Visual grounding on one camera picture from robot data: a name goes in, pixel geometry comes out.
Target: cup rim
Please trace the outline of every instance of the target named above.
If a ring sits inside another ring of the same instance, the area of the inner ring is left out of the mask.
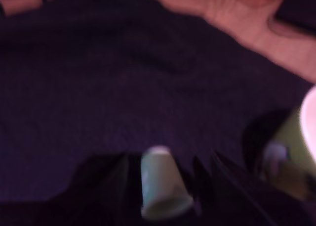
[[[301,133],[303,136],[303,140],[305,142],[305,145],[310,152],[312,158],[314,161],[316,161],[316,146],[312,147],[312,140],[310,136],[308,135],[308,128],[306,124],[307,120],[307,107],[312,99],[316,98],[316,85],[313,86],[305,95],[301,109],[300,109],[300,127],[301,127]]]
[[[171,200],[171,199],[179,199],[179,200],[186,200],[186,202],[183,204],[182,207],[179,207],[178,209],[174,209],[170,212],[166,212],[164,216],[161,215],[156,215],[156,216],[148,216],[148,211],[151,207],[153,207],[156,204],[162,203],[163,201],[166,200]],[[193,204],[193,198],[190,195],[178,195],[178,196],[165,196],[165,197],[161,197],[157,200],[153,200],[149,203],[146,204],[146,206],[142,207],[141,210],[141,214],[142,217],[144,219],[150,220],[150,221],[159,221],[159,220],[166,220],[166,219],[170,219],[176,216],[179,216],[180,214],[186,212],[187,210],[189,210],[192,207]]]

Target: dark purple fabric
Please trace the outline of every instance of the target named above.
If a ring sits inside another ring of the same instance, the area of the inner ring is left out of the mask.
[[[311,84],[152,0],[55,0],[0,19],[0,202],[63,192],[92,155],[168,145],[243,167],[257,117]]]

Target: green cup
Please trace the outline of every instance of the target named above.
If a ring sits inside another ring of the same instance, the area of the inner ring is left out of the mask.
[[[168,148],[154,146],[145,152],[141,174],[143,218],[150,221],[165,220],[191,208],[193,199]]]
[[[299,199],[316,199],[316,86],[294,110],[262,157],[260,177]]]

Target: small cup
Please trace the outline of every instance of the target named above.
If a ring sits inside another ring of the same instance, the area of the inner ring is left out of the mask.
[[[168,148],[154,146],[141,162],[142,217],[150,221],[179,216],[193,204]]]
[[[316,86],[263,152],[260,177],[299,199],[316,199]]]

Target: overturned cup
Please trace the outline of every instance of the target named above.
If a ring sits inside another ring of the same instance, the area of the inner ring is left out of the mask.
[[[141,161],[142,217],[165,220],[185,213],[193,204],[177,165],[165,146],[154,146]]]

